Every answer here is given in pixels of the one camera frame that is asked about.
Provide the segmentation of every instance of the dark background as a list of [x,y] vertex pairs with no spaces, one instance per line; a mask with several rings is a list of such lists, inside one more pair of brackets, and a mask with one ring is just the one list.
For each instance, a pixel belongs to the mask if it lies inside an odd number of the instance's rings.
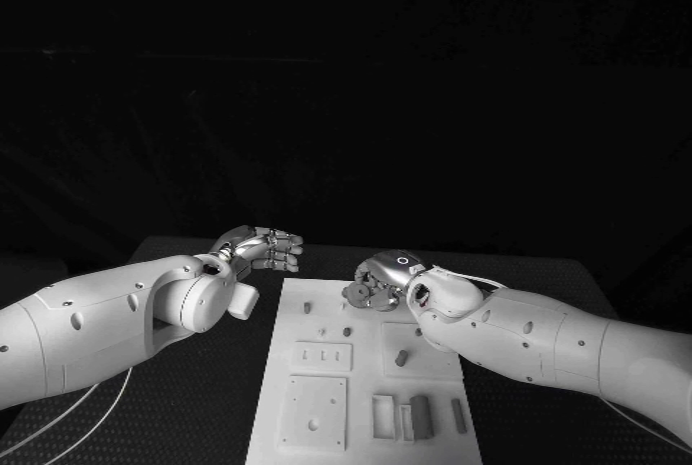
[[574,258],[692,332],[691,3],[3,0],[3,301],[249,224]]

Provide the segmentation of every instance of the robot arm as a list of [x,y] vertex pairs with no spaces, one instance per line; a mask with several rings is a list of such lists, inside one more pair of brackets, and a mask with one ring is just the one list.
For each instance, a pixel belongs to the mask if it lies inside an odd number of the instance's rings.
[[223,313],[246,320],[251,269],[295,272],[303,239],[238,227],[210,252],[71,278],[0,310],[0,410],[79,390],[205,333]]
[[483,290],[464,277],[394,250],[363,262],[343,295],[381,311],[405,302],[438,350],[513,380],[623,405],[692,445],[692,336],[605,319],[500,284]]

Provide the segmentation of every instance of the table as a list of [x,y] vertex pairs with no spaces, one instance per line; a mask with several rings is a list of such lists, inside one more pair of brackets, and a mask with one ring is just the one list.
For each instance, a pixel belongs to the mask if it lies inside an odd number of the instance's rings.
[[[205,253],[213,239],[150,237],[131,263]],[[242,464],[252,433],[283,279],[350,280],[359,263],[383,249],[306,245],[300,272],[254,271],[261,293],[246,322],[228,314],[213,329],[173,344],[131,374],[121,401],[99,429],[58,462],[69,464]],[[430,264],[548,295],[600,316],[617,315],[584,266],[574,260],[415,251]],[[578,392],[520,383],[460,357],[486,465],[672,464],[689,456]],[[63,421],[3,463],[45,463],[91,430],[125,373],[107,380]],[[39,400],[0,441],[7,449],[86,390]]]

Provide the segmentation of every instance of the robotic hand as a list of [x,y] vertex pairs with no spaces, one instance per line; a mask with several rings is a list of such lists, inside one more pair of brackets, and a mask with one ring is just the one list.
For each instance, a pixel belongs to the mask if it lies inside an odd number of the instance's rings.
[[223,313],[246,320],[252,269],[297,272],[303,238],[238,227],[208,254],[73,277],[0,310],[0,410],[79,390],[206,332]]
[[342,294],[355,307],[381,312],[404,303],[438,350],[513,380],[623,405],[692,446],[691,335],[601,318],[543,295],[428,268],[402,250],[360,264]]

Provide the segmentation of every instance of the white board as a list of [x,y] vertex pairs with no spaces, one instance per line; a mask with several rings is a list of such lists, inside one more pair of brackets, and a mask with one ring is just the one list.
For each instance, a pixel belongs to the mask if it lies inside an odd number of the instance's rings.
[[[349,283],[284,279],[245,463],[480,465],[458,357],[438,352],[415,335],[418,326],[405,305],[392,312],[353,308],[342,297]],[[394,363],[399,348],[409,351],[404,367]],[[300,393],[291,389],[295,377],[303,382]],[[333,388],[340,380],[333,379],[343,380],[343,397]],[[415,395],[430,401],[435,435],[427,440],[411,437],[408,404]],[[457,431],[453,399],[461,401],[464,434]],[[337,438],[342,406],[343,441]],[[386,417],[378,427],[375,417]],[[394,438],[383,439],[392,435],[386,428],[392,422]],[[295,446],[284,445],[291,437]]]

